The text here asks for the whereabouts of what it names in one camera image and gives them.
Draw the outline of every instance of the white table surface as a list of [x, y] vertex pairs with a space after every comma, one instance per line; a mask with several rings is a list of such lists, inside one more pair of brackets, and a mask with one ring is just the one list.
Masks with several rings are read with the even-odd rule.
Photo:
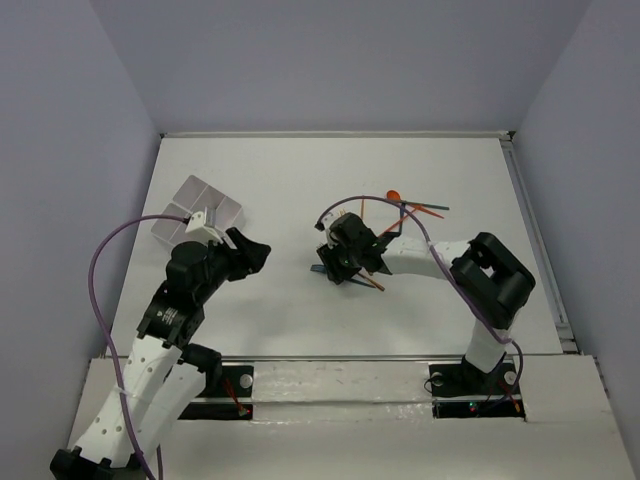
[[[540, 273], [497, 139], [456, 138], [165, 138], [144, 207], [159, 213], [189, 175], [243, 204], [249, 238], [270, 244], [258, 275], [225, 284], [206, 305], [193, 342], [225, 355], [463, 354], [473, 318], [445, 282], [376, 275], [386, 292], [335, 286], [309, 272], [323, 234], [313, 225], [325, 207], [357, 194], [398, 190], [444, 204], [445, 220], [421, 214], [434, 240], [492, 232]], [[359, 202], [345, 206], [359, 212]], [[397, 219], [367, 203], [365, 222], [381, 231]], [[127, 355], [168, 251], [140, 226], [113, 327]], [[408, 225], [406, 234], [418, 235]], [[526, 353], [559, 353], [545, 289], [539, 285], [513, 336]]]
[[[633, 480], [590, 357], [526, 357], [527, 421], [434, 420], [427, 363], [260, 362], [254, 420], [178, 421], [165, 478]], [[91, 364], [69, 446], [114, 381]]]

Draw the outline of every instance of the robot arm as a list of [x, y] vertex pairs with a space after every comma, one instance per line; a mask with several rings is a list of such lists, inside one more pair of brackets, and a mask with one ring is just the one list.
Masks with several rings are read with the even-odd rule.
[[[322, 224], [327, 243], [317, 253], [329, 280], [336, 284], [361, 268], [387, 275], [414, 274], [448, 278], [424, 239], [399, 237], [388, 232], [376, 236], [353, 213]], [[472, 301], [501, 339], [507, 339], [520, 308], [535, 286], [533, 275], [493, 235], [480, 233], [466, 242], [431, 245], [457, 286]], [[462, 360], [461, 382], [475, 390], [493, 381], [493, 372], [505, 356], [505, 345], [476, 320], [471, 343]]]
[[[207, 232], [197, 228], [195, 233]], [[189, 342], [204, 320], [204, 304], [211, 295], [225, 281], [259, 272], [271, 248], [235, 228], [226, 232], [235, 248], [209, 233], [215, 240], [207, 245], [191, 241], [172, 250], [166, 280], [144, 313], [125, 364], [125, 391], [114, 385], [74, 448], [56, 453], [51, 471], [58, 480], [145, 478], [132, 455], [121, 394], [126, 395], [141, 450], [153, 452], [191, 400], [220, 379], [220, 353]]]

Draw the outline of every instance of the gray wall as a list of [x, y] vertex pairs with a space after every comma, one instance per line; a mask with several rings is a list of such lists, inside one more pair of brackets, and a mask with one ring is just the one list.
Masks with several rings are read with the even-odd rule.
[[[3, 1], [0, 14], [0, 477], [51, 478], [100, 341], [86, 271], [139, 214], [158, 137], [91, 5]], [[132, 245], [99, 267], [113, 311]]]
[[516, 135], [571, 325], [640, 476], [640, 3], [595, 0]]
[[588, 0], [92, 0], [161, 131], [515, 129]]

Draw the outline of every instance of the purple cable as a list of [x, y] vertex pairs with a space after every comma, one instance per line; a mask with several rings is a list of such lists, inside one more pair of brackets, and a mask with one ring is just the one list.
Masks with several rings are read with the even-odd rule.
[[522, 368], [523, 368], [523, 365], [524, 365], [524, 355], [522, 354], [522, 349], [511, 338], [502, 338], [502, 337], [500, 337], [500, 335], [498, 335], [496, 333], [496, 331], [491, 326], [491, 324], [487, 321], [487, 319], [484, 318], [484, 315], [482, 314], [482, 312], [480, 312], [480, 310], [478, 310], [478, 308], [474, 305], [474, 303], [467, 296], [467, 294], [464, 293], [462, 288], [456, 283], [455, 279], [451, 275], [451, 272], [447, 269], [446, 265], [444, 264], [444, 262], [440, 258], [440, 255], [438, 254], [438, 252], [436, 252], [435, 247], [431, 244], [431, 237], [429, 236], [429, 232], [427, 232], [427, 229], [422, 224], [422, 222], [418, 219], [418, 217], [416, 217], [413, 213], [407, 211], [398, 202], [394, 202], [392, 200], [388, 200], [388, 199], [382, 198], [382, 197], [374, 197], [374, 196], [371, 196], [371, 195], [355, 195], [353, 197], [347, 197], [345, 199], [339, 200], [336, 203], [334, 203], [333, 205], [331, 205], [324, 212], [322, 212], [322, 214], [320, 215], [320, 217], [318, 218], [318, 221], [316, 223], [321, 223], [322, 219], [327, 215], [327, 213], [329, 213], [334, 208], [342, 205], [343, 203], [350, 202], [352, 200], [375, 200], [377, 202], [388, 203], [389, 205], [393, 205], [394, 207], [400, 209], [401, 212], [404, 212], [406, 215], [408, 215], [411, 218], [411, 220], [413, 220], [415, 222], [415, 224], [418, 226], [418, 228], [422, 232], [422, 235], [424, 236], [424, 239], [427, 242], [427, 247], [429, 248], [429, 251], [431, 252], [431, 255], [433, 256], [434, 260], [438, 264], [438, 268], [440, 268], [440, 271], [445, 276], [445, 278], [449, 281], [449, 283], [451, 284], [453, 289], [456, 292], [458, 292], [458, 295], [460, 295], [460, 298], [462, 298], [462, 300], [464, 300], [464, 302], [468, 305], [468, 307], [471, 310], [471, 312], [473, 313], [473, 315], [480, 321], [480, 323], [482, 323], [482, 325], [484, 325], [484, 327], [487, 329], [487, 331], [491, 334], [491, 336], [495, 339], [496, 342], [500, 343], [501, 345], [508, 345], [508, 344], [511, 343], [511, 344], [513, 344], [515, 349], [518, 351], [518, 358], [520, 359], [520, 368], [518, 369], [518, 374], [516, 375], [516, 381], [511, 386], [511, 391], [515, 390], [516, 386], [518, 385], [518, 382], [520, 381], [520, 377], [522, 376]]
[[[129, 406], [127, 404], [127, 396], [125, 393], [124, 386], [124, 377], [122, 376], [122, 369], [120, 368], [120, 362], [118, 360], [118, 352], [116, 351], [116, 345], [113, 343], [113, 338], [111, 338], [111, 333], [109, 332], [109, 327], [100, 312], [100, 307], [98, 306], [98, 301], [96, 300], [96, 291], [94, 285], [94, 277], [96, 270], [96, 263], [98, 261], [98, 257], [102, 253], [102, 250], [107, 246], [107, 243], [111, 241], [113, 237], [115, 237], [118, 233], [124, 230], [131, 225], [136, 225], [145, 220], [176, 220], [178, 222], [184, 222], [184, 219], [181, 217], [176, 217], [173, 215], [145, 215], [140, 218], [136, 218], [135, 220], [129, 220], [126, 223], [123, 223], [118, 228], [116, 228], [113, 232], [111, 232], [107, 237], [98, 245], [93, 257], [91, 258], [91, 263], [89, 264], [89, 300], [91, 301], [91, 307], [93, 307], [93, 313], [96, 316], [96, 320], [98, 320], [98, 324], [100, 325], [100, 330], [102, 330], [102, 335], [107, 342], [107, 347], [109, 348], [109, 352], [111, 353], [111, 359], [113, 360], [113, 368], [116, 372], [116, 384], [118, 388], [120, 388], [120, 405], [122, 406], [122, 415], [124, 417], [124, 424], [127, 430], [127, 434], [129, 436], [129, 440], [131, 441], [131, 445], [133, 446], [133, 451], [135, 452], [136, 458], [140, 463], [140, 467], [144, 471], [145, 475], [150, 480], [156, 480], [156, 477], [153, 475], [151, 471], [151, 467], [144, 458], [144, 452], [140, 448], [140, 444], [138, 443], [138, 439], [136, 438], [136, 432], [133, 427], [133, 422], [131, 421], [131, 412], [129, 411]], [[160, 450], [160, 446], [158, 446], [157, 450], [157, 459], [158, 459], [158, 480], [162, 480], [163, 478], [163, 468], [162, 468], [162, 453]]]

